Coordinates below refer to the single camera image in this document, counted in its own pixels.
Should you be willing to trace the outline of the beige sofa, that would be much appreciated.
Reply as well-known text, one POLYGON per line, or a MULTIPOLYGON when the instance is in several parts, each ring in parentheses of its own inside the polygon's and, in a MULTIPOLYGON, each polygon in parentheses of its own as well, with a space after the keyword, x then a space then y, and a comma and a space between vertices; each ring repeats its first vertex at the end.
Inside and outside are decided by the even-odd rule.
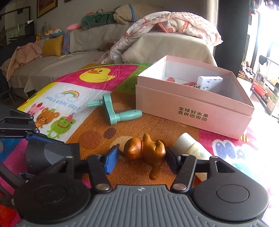
POLYGON ((216 65, 210 52, 211 44, 221 37, 210 22, 203 20, 202 28, 194 22, 183 21, 183 13, 174 14, 174 27, 170 27, 169 13, 161 12, 160 23, 154 17, 144 17, 133 24, 109 24, 70 32, 69 52, 60 56, 41 55, 17 69, 7 81, 6 71, 11 60, 1 63, 1 92, 9 88, 25 93, 39 91, 56 79, 88 63, 126 64, 154 63, 166 55, 182 57, 216 65))

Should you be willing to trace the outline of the yellow cushion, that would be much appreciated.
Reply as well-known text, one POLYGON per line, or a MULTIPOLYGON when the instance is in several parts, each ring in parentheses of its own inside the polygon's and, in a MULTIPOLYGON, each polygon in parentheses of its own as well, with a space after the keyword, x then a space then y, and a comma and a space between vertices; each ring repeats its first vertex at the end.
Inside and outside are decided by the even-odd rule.
POLYGON ((63 35, 48 39, 43 44, 43 57, 60 56, 63 47, 63 35))

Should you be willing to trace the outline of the small white box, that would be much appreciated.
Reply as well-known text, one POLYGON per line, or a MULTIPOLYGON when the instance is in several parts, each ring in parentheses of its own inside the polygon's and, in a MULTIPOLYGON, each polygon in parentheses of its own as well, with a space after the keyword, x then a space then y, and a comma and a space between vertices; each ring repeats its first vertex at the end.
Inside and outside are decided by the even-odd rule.
POLYGON ((200 86, 200 89, 215 93, 220 90, 222 82, 221 76, 199 76, 197 79, 197 85, 200 86))

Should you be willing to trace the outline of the black hair dryer nozzle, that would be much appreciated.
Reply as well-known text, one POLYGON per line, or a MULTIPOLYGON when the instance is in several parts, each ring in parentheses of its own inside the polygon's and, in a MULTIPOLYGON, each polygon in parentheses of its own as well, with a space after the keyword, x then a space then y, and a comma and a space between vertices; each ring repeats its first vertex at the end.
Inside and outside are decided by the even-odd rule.
POLYGON ((37 175, 67 156, 73 157, 75 166, 81 162, 78 143, 64 144, 30 140, 25 152, 27 172, 37 175))

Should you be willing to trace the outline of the cream lotion tube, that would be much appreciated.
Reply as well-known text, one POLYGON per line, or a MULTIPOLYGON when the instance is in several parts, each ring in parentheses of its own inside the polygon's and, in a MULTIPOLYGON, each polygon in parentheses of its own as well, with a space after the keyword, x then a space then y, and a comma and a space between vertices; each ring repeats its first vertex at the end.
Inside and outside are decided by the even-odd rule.
POLYGON ((183 133, 172 145, 179 154, 189 154, 200 160, 209 160, 211 153, 188 133, 183 133))

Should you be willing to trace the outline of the colourful cartoon play mat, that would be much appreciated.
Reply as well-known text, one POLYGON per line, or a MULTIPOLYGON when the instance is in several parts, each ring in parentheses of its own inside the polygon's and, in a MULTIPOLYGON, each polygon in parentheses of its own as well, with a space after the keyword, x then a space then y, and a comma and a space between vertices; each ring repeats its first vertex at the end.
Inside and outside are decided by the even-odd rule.
MULTIPOLYGON (((36 131, 1 130, 2 226, 266 226, 265 186, 273 162, 254 151, 248 127, 239 139, 142 112, 136 84, 149 68, 99 65, 66 74, 19 110, 34 116, 36 131), (81 162, 67 156, 34 175, 25 152, 30 134, 78 143, 81 162), (211 153, 209 160, 182 154, 174 174, 166 159, 156 180, 151 166, 130 163, 126 142, 147 133, 167 147, 188 133, 211 153), (104 172, 113 146, 119 159, 104 172)), ((2 109, 13 109, 1 105, 2 109)))

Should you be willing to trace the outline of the beige pillow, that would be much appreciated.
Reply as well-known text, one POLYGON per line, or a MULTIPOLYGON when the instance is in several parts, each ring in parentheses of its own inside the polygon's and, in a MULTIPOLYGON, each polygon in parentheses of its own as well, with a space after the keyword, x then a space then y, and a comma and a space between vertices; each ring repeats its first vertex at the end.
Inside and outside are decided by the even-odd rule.
POLYGON ((148 14, 164 11, 161 6, 146 3, 127 4, 118 7, 114 11, 114 20, 119 24, 136 22, 148 14))

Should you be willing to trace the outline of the brown wooden animal figure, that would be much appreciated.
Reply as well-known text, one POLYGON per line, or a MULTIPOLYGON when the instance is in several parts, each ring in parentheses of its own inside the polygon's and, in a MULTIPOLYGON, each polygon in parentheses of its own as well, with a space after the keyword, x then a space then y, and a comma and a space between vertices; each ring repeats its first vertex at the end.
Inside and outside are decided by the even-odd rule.
POLYGON ((153 141, 150 135, 145 133, 142 139, 129 139, 124 145, 123 154, 130 163, 141 161, 151 166, 149 178, 156 180, 165 161, 166 150, 162 141, 153 141))

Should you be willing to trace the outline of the peach blanket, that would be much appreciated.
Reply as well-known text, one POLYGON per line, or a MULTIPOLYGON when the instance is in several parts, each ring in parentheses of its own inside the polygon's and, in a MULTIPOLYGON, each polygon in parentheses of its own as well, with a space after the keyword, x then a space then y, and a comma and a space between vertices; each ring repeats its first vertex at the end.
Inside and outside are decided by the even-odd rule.
POLYGON ((28 43, 24 46, 17 47, 6 71, 7 81, 11 79, 17 69, 39 58, 42 54, 42 48, 35 43, 28 43))

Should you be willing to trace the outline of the pink cardboard box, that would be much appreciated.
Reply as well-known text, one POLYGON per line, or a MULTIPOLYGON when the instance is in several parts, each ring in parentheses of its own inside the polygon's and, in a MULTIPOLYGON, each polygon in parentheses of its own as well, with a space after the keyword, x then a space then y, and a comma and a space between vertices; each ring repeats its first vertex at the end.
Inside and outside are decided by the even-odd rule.
POLYGON ((138 75, 136 107, 142 112, 239 139, 254 106, 233 72, 167 55, 138 75), (221 76, 218 92, 200 89, 199 76, 221 76))

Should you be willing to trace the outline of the green plush pillow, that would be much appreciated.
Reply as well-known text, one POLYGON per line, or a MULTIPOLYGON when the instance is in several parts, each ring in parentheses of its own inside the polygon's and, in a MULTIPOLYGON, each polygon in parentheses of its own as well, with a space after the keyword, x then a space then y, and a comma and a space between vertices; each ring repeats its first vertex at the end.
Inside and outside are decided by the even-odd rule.
POLYGON ((114 12, 100 12, 85 15, 80 23, 82 28, 89 29, 92 27, 113 24, 116 23, 116 20, 114 19, 114 12))

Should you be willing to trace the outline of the metal balcony rack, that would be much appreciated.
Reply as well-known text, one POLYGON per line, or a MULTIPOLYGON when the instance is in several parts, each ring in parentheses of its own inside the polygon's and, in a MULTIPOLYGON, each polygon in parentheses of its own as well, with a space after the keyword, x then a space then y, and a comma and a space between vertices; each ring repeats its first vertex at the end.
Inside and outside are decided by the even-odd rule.
POLYGON ((259 65, 252 81, 251 91, 268 115, 278 120, 278 63, 259 56, 259 65))

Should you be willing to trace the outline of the pink plush toy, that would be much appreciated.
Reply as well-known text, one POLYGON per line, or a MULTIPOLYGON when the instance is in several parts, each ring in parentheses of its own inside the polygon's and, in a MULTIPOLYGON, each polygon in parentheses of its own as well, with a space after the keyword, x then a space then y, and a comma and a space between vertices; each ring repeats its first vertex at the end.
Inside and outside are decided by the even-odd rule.
POLYGON ((82 28, 82 25, 81 23, 74 23, 74 24, 71 24, 67 27, 67 30, 68 31, 73 31, 73 30, 77 30, 77 29, 80 29, 82 28))

